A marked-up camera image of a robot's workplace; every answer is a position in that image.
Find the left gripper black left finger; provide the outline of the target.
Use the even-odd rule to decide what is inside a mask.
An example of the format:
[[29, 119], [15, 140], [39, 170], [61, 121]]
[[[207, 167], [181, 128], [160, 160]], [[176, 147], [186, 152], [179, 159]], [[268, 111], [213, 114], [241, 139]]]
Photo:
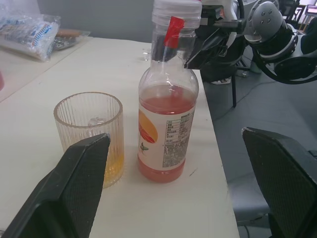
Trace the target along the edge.
[[27, 198], [3, 238], [87, 238], [100, 202], [110, 135], [71, 145]]

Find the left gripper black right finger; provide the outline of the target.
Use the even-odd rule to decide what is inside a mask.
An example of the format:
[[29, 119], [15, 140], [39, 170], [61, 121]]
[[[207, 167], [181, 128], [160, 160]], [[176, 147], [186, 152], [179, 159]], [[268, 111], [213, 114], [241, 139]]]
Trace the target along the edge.
[[269, 206], [273, 238], [317, 236], [317, 153], [297, 140], [252, 127], [242, 130], [252, 168]]

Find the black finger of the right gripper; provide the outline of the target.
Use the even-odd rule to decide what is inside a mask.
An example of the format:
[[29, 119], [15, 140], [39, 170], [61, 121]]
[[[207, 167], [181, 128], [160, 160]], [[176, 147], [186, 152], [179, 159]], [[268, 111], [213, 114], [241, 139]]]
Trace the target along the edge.
[[226, 48], [229, 37], [223, 29], [214, 26], [200, 26], [195, 33], [194, 48], [184, 66], [186, 69], [201, 69], [210, 60], [218, 57]]

